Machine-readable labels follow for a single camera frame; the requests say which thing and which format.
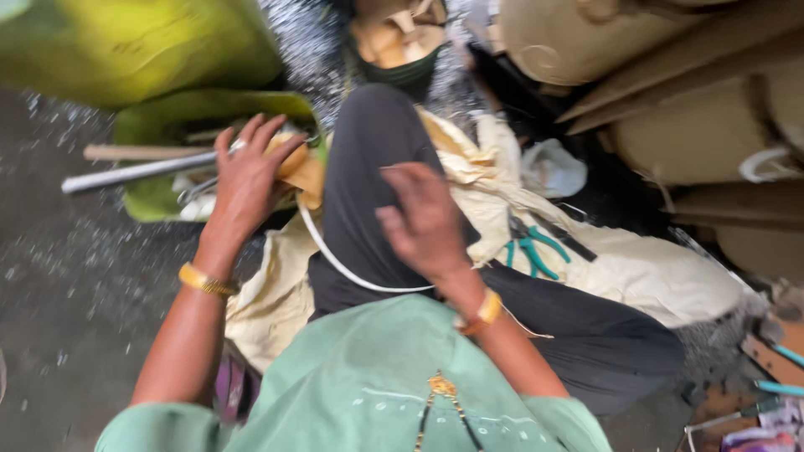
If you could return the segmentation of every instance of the gold pendant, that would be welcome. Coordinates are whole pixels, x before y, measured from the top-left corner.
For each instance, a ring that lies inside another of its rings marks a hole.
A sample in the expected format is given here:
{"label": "gold pendant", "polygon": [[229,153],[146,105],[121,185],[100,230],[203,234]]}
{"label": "gold pendant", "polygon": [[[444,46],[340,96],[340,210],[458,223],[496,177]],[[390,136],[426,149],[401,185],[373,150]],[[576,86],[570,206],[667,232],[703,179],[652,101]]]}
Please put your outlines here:
{"label": "gold pendant", "polygon": [[452,381],[444,378],[444,376],[441,374],[441,369],[438,369],[436,376],[431,376],[428,378],[427,382],[430,383],[430,391],[432,391],[433,394],[448,397],[455,397],[457,394],[455,384],[453,384]]}

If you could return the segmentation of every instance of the green container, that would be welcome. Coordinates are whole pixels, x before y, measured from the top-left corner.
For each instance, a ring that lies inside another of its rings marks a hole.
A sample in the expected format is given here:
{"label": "green container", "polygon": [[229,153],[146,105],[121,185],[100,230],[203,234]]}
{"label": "green container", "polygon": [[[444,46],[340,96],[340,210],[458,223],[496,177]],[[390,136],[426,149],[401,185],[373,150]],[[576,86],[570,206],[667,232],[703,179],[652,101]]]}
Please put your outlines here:
{"label": "green container", "polygon": [[120,108],[282,70],[256,0],[0,0],[0,82]]}
{"label": "green container", "polygon": [[[161,99],[128,107],[117,114],[113,141],[116,145],[181,146],[179,131],[187,123],[233,117],[285,114],[297,124],[315,124],[319,139],[311,151],[326,163],[326,140],[318,116],[310,103],[294,92],[233,91],[202,89],[180,92]],[[182,208],[172,191],[173,175],[127,183],[123,204],[138,221],[176,221]]]}
{"label": "green container", "polygon": [[360,56],[360,52],[357,50],[357,40],[349,31],[346,32],[344,39],[349,43],[350,52],[357,59],[360,70],[366,75],[367,80],[400,87],[413,84],[431,73],[436,66],[438,52],[444,46],[442,43],[421,60],[385,69],[369,63]]}

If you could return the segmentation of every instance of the black pants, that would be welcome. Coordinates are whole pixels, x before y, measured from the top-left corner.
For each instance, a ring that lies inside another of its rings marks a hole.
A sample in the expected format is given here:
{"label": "black pants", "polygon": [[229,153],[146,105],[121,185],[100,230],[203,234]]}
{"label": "black pants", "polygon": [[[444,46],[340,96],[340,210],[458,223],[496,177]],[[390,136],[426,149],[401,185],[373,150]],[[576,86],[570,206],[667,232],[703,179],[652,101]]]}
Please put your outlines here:
{"label": "black pants", "polygon": [[[384,85],[355,91],[335,126],[324,186],[323,236],[348,269],[380,286],[429,285],[396,258],[374,213],[382,206],[398,206],[378,169],[410,161],[444,173],[407,96]],[[478,233],[468,221],[465,224],[465,238],[472,243]],[[532,341],[570,394],[595,414],[623,409],[683,366],[683,347],[673,333],[633,308],[531,278],[497,261],[481,275],[520,322],[555,336]],[[310,258],[310,284],[315,293],[310,321],[392,296],[357,286],[321,253]]]}

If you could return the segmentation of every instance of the gold bangle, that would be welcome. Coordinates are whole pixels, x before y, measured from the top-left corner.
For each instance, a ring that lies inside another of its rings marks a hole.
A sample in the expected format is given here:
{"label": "gold bangle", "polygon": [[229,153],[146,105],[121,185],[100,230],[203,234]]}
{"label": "gold bangle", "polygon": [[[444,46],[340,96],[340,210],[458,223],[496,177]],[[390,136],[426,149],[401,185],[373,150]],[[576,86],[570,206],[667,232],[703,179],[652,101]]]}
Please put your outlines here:
{"label": "gold bangle", "polygon": [[178,279],[190,287],[203,291],[205,294],[226,297],[237,295],[240,292],[235,282],[225,282],[201,273],[190,262],[182,265],[178,271]]}
{"label": "gold bangle", "polygon": [[468,322],[463,321],[463,325],[458,325],[457,330],[465,336],[476,335],[488,327],[503,310],[503,300],[491,289],[486,289],[486,299],[480,305],[477,314]]}

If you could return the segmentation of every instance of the pliers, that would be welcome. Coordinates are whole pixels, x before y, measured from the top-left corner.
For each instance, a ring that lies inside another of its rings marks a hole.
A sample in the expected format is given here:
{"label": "pliers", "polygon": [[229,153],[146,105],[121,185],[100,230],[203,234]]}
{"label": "pliers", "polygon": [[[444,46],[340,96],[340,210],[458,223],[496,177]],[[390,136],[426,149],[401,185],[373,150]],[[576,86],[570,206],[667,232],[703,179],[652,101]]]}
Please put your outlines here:
{"label": "pliers", "polygon": [[514,216],[511,212],[508,212],[508,228],[511,230],[511,241],[505,245],[505,247],[508,249],[506,266],[511,267],[511,265],[514,263],[514,243],[516,243],[525,253],[527,259],[531,262],[531,277],[536,277],[536,274],[541,270],[542,273],[546,274],[551,279],[558,280],[558,275],[551,271],[544,264],[542,258],[539,257],[539,254],[536,252],[536,247],[533,245],[533,241],[537,240],[549,245],[551,248],[555,249],[567,263],[569,263],[569,255],[566,251],[564,251],[563,248],[561,248],[561,245],[559,245],[555,240],[536,230],[536,226],[531,226],[530,228],[525,226],[525,223]]}

